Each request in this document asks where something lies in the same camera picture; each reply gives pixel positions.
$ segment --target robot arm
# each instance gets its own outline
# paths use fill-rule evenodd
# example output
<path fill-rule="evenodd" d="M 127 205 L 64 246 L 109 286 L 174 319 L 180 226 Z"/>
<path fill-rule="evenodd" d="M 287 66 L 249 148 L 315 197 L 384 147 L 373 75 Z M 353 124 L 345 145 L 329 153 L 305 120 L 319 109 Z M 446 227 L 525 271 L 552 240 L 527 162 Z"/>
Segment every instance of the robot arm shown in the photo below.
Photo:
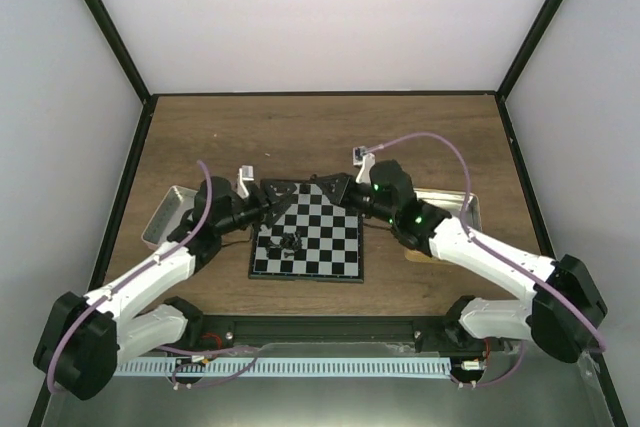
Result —
<path fill-rule="evenodd" d="M 576 362 L 582 351 L 591 346 L 593 336 L 555 297 L 473 243 L 460 220 L 450 212 L 418 199 L 411 178 L 395 160 L 376 164 L 373 154 L 366 154 L 361 165 L 357 177 L 337 174 L 316 179 L 331 202 L 388 222 L 391 233 L 403 246 L 460 265 L 516 298 L 461 298 L 448 314 L 456 321 L 452 332 L 448 332 L 452 339 L 464 342 L 465 336 L 471 336 L 533 340 L 563 362 Z M 470 235 L 554 287 L 595 327 L 604 319 L 606 305 L 578 259 L 565 256 L 558 261 L 534 255 L 473 229 Z"/>
<path fill-rule="evenodd" d="M 272 184 L 245 185 L 246 177 L 239 178 L 238 193 L 226 179 L 211 178 L 209 215 L 184 246 L 178 244 L 187 240 L 205 211 L 205 182 L 196 194 L 194 208 L 147 259 L 82 297 L 72 292 L 61 296 L 53 305 L 34 355 L 36 367 L 47 372 L 62 337 L 92 307 L 95 310 L 73 332 L 55 366 L 55 380 L 82 400 L 97 394 L 116 367 L 132 358 L 177 341 L 193 346 L 199 338 L 202 313 L 188 302 L 174 298 L 139 314 L 169 288 L 205 267 L 222 248 L 224 234 L 253 224 L 271 225 L 288 208 L 293 184 L 280 183 L 276 190 Z"/>

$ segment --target black frame edge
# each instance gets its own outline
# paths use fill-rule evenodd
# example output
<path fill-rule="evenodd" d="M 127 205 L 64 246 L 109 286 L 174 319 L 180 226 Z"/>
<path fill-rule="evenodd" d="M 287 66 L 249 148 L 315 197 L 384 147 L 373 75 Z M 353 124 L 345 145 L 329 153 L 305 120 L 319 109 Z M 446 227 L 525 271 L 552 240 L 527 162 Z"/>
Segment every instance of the black frame edge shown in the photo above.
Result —
<path fill-rule="evenodd" d="M 353 97 L 353 96 L 451 96 L 451 95 L 495 95 L 495 90 L 302 90 L 284 92 L 202 92 L 166 93 L 160 97 Z"/>
<path fill-rule="evenodd" d="M 138 97 L 143 103 L 149 102 L 151 100 L 151 94 L 149 93 L 140 72 L 138 72 L 136 65 L 133 63 L 133 59 L 131 58 L 127 47 L 124 45 L 124 42 L 122 41 L 115 24 L 111 20 L 109 12 L 107 12 L 106 7 L 102 3 L 102 0 L 84 1 L 91 11 L 98 27 L 100 27 L 104 38 L 109 43 L 111 50 L 118 59 L 122 70 L 129 79 L 129 82 L 131 82 L 136 94 L 138 94 Z"/>
<path fill-rule="evenodd" d="M 542 255 L 555 258 L 553 246 L 551 245 L 551 239 L 549 237 L 549 233 L 547 232 L 547 227 L 545 226 L 544 219 L 542 218 L 540 206 L 538 205 L 538 201 L 536 200 L 536 196 L 533 191 L 531 178 L 529 177 L 529 173 L 524 163 L 524 158 L 522 157 L 522 151 L 520 150 L 515 131 L 513 130 L 513 124 L 511 123 L 511 118 L 509 117 L 505 99 L 504 97 L 500 96 L 500 94 L 496 94 L 496 104 L 498 106 L 498 113 L 500 114 L 500 119 L 502 120 L 505 134 L 507 135 L 509 149 L 511 150 L 513 163 L 518 173 L 520 186 L 524 194 L 527 209 L 529 210 L 529 216 L 531 217 L 531 223 L 533 224 L 533 230 L 536 234 L 536 239 L 538 240 L 540 252 L 542 253 Z M 618 398 L 618 393 L 616 392 L 615 386 L 613 385 L 613 380 L 611 379 L 611 375 L 609 374 L 609 369 L 607 368 L 607 365 L 604 361 L 604 356 L 602 354 L 591 354 L 591 358 L 600 367 L 598 381 L 600 382 L 600 388 L 602 389 L 602 393 L 604 394 L 605 400 L 607 402 L 607 407 L 609 408 L 609 413 L 611 414 L 614 425 L 616 427 L 628 427 L 629 424 L 627 423 L 624 411 L 622 410 L 622 404 L 620 404 L 620 399 Z"/>
<path fill-rule="evenodd" d="M 500 97 L 504 97 L 505 99 L 509 97 L 509 94 L 524 71 L 524 68 L 533 55 L 538 43 L 544 36 L 547 27 L 551 24 L 551 21 L 558 11 L 560 4 L 562 4 L 562 1 L 563 0 L 545 0 L 542 4 L 536 19 L 533 21 L 524 42 L 520 46 L 516 57 L 513 59 L 502 84 L 500 84 L 500 87 L 498 88 L 498 95 Z"/>
<path fill-rule="evenodd" d="M 31 417 L 29 417 L 29 423 L 27 427 L 41 427 L 44 422 L 44 417 L 47 415 L 47 409 L 49 408 L 49 400 L 51 399 L 51 394 L 49 393 L 49 389 L 47 388 L 47 382 L 42 383 L 42 387 L 40 388 L 40 393 L 36 399 L 36 403 L 33 406 L 33 410 L 31 411 Z"/>
<path fill-rule="evenodd" d="M 113 208 L 109 215 L 109 221 L 107 222 L 107 228 L 105 230 L 100 250 L 98 251 L 98 258 L 96 265 L 91 275 L 91 281 L 89 282 L 89 290 L 97 289 L 102 286 L 104 278 L 107 274 L 107 268 L 111 261 L 111 254 L 118 237 L 120 230 L 120 224 L 122 223 L 122 217 L 124 216 L 124 210 L 129 200 L 129 194 L 131 193 L 131 187 L 133 186 L 133 180 L 136 177 L 138 170 L 138 164 L 142 157 L 142 150 L 144 143 L 149 133 L 149 127 L 151 126 L 151 120 L 153 113 L 156 110 L 158 103 L 158 96 L 153 95 L 151 101 L 144 104 L 142 112 L 140 113 L 140 119 L 138 120 L 138 126 L 136 127 L 135 134 L 133 135 L 133 141 L 131 148 L 129 149 L 129 155 L 127 161 L 124 164 L 124 170 L 120 183 L 118 184 L 118 190 L 116 191 L 116 197 L 113 202 Z"/>
<path fill-rule="evenodd" d="M 596 353 L 591 354 L 591 358 L 600 369 L 600 371 L 598 372 L 598 381 L 600 382 L 600 388 L 604 393 L 604 398 L 607 402 L 609 414 L 611 415 L 611 419 L 613 420 L 614 425 L 616 427 L 629 427 L 627 418 L 624 415 L 624 410 L 622 410 L 622 404 L 620 403 L 620 399 L 618 398 L 618 393 L 616 392 L 616 388 L 613 385 L 613 380 L 611 379 L 609 368 L 604 361 L 604 356 L 602 354 Z"/>
<path fill-rule="evenodd" d="M 496 94 L 496 104 L 498 106 L 498 114 L 500 114 L 500 120 L 502 120 L 504 132 L 507 135 L 509 150 L 511 151 L 513 164 L 515 165 L 516 172 L 518 173 L 520 187 L 522 188 L 524 200 L 527 204 L 527 209 L 529 210 L 529 216 L 531 217 L 533 231 L 536 234 L 538 246 L 540 247 L 540 253 L 542 255 L 555 258 L 553 246 L 551 245 L 551 238 L 547 232 L 547 227 L 545 226 L 544 219 L 542 217 L 542 211 L 540 210 L 538 200 L 536 199 L 536 195 L 533 191 L 531 178 L 529 177 L 529 172 L 525 166 L 524 157 L 522 156 L 522 151 L 518 145 L 518 140 L 516 139 L 516 134 L 513 130 L 513 124 L 511 123 L 509 112 L 507 111 L 507 104 L 505 103 L 504 98 L 500 97 L 499 94 Z"/>

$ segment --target black corner post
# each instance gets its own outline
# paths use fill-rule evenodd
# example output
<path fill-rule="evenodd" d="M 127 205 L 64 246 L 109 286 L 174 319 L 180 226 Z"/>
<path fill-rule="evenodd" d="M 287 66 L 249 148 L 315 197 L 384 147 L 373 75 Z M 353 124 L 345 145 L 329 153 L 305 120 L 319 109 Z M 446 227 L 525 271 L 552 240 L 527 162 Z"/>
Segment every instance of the black corner post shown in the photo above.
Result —
<path fill-rule="evenodd" d="M 109 12 L 107 12 L 107 9 L 102 3 L 102 0 L 84 1 L 93 14 L 93 17 L 96 19 L 98 27 L 100 27 L 102 34 L 104 35 L 105 39 L 107 39 L 111 50 L 113 50 L 113 53 L 118 59 L 118 62 L 120 62 L 122 70 L 124 70 L 124 73 L 129 79 L 129 82 L 131 82 L 133 89 L 136 91 L 136 94 L 138 94 L 140 101 L 143 104 L 149 103 L 149 101 L 151 100 L 151 94 L 144 84 L 144 81 L 142 80 L 138 69 L 133 63 L 133 59 L 131 58 L 131 55 L 129 55 L 129 51 L 124 45 L 124 42 L 122 41 L 122 38 L 120 37 L 115 24 L 111 20 Z"/>
<path fill-rule="evenodd" d="M 547 27 L 549 27 L 562 1 L 563 0 L 545 0 L 544 4 L 542 4 L 536 20 L 533 21 L 529 33 L 525 37 L 524 42 L 520 46 L 520 50 L 518 50 L 515 59 L 513 59 L 507 71 L 507 75 L 498 88 L 498 99 L 506 100 L 506 98 L 509 97 L 513 86 L 516 85 L 520 74 L 522 74 L 527 62 L 529 62 L 533 51 L 538 46 L 538 43 L 542 39 Z"/>
<path fill-rule="evenodd" d="M 511 150 L 513 163 L 516 167 L 518 178 L 520 179 L 520 187 L 524 194 L 527 210 L 529 210 L 529 216 L 531 217 L 533 231 L 536 235 L 536 240 L 538 241 L 538 247 L 540 247 L 540 253 L 542 255 L 555 258 L 553 246 L 551 245 L 551 238 L 547 232 L 547 227 L 545 226 L 544 218 L 542 217 L 540 205 L 538 205 L 538 201 L 536 200 L 536 194 L 534 193 L 533 185 L 531 184 L 531 177 L 529 177 L 529 172 L 527 171 L 522 151 L 518 145 L 518 139 L 516 138 L 516 133 L 513 130 L 511 119 L 509 118 L 507 106 L 504 98 L 502 98 L 499 93 L 496 93 L 496 103 L 498 104 L 498 113 L 500 114 L 500 120 L 502 121 L 504 132 L 507 135 L 507 140 L 509 141 L 509 149 Z"/>
<path fill-rule="evenodd" d="M 144 148 L 144 142 L 147 138 L 157 103 L 158 96 L 152 95 L 149 102 L 144 103 L 142 107 L 138 126 L 136 127 L 136 131 L 133 136 L 131 149 L 129 149 L 129 155 L 127 156 L 127 160 L 124 164 L 124 171 L 122 172 L 122 177 L 118 184 L 118 190 L 116 191 L 116 198 L 113 202 L 111 215 L 109 215 L 109 220 L 107 221 L 104 238 L 102 239 L 102 244 L 98 251 L 98 259 L 96 260 L 91 281 L 89 282 L 90 291 L 100 287 L 104 283 L 104 278 L 107 275 L 107 268 L 109 267 L 111 254 L 113 253 L 113 248 L 116 244 L 116 238 L 118 236 L 118 231 L 120 230 L 124 210 L 127 206 L 127 201 L 129 200 L 133 180 L 136 176 L 136 171 L 138 170 L 138 164 L 142 157 L 142 149 Z"/>

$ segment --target red wire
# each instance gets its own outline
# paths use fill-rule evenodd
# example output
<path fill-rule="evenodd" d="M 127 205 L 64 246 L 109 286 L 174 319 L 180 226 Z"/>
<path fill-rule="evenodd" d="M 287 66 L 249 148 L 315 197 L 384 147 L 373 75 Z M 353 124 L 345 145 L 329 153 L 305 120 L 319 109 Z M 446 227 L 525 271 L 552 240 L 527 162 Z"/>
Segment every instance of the red wire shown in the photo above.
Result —
<path fill-rule="evenodd" d="M 219 335 L 214 334 L 213 332 L 205 332 L 204 334 L 202 334 L 202 337 L 200 337 L 201 339 L 215 339 L 216 341 L 216 345 L 218 346 L 218 350 L 220 350 L 222 348 L 222 339 L 220 338 Z M 218 356 L 214 355 L 213 357 L 211 357 L 211 360 L 215 360 L 217 359 Z"/>
<path fill-rule="evenodd" d="M 486 372 L 487 371 L 487 367 L 489 367 L 489 354 L 491 353 L 491 345 L 489 344 L 489 339 L 488 338 L 484 339 L 484 347 L 486 349 L 486 352 L 484 354 L 484 370 Z M 453 382 L 454 384 L 456 384 L 456 383 L 463 384 L 458 379 L 456 379 L 453 375 L 450 375 L 449 377 L 450 377 L 451 382 Z"/>

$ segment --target white cable carrier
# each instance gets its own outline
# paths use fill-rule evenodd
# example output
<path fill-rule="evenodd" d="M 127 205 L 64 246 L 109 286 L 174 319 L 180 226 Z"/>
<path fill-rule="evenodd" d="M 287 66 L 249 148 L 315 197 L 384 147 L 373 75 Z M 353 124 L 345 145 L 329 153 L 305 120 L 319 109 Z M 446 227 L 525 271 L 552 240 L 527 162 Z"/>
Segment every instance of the white cable carrier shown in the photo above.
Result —
<path fill-rule="evenodd" d="M 168 377 L 179 358 L 138 357 L 122 364 L 118 377 Z M 205 366 L 186 366 L 177 377 L 227 377 L 245 367 L 252 359 L 219 358 Z M 249 377 L 395 377 L 449 379 L 448 358 L 259 358 L 256 365 L 242 374 Z"/>

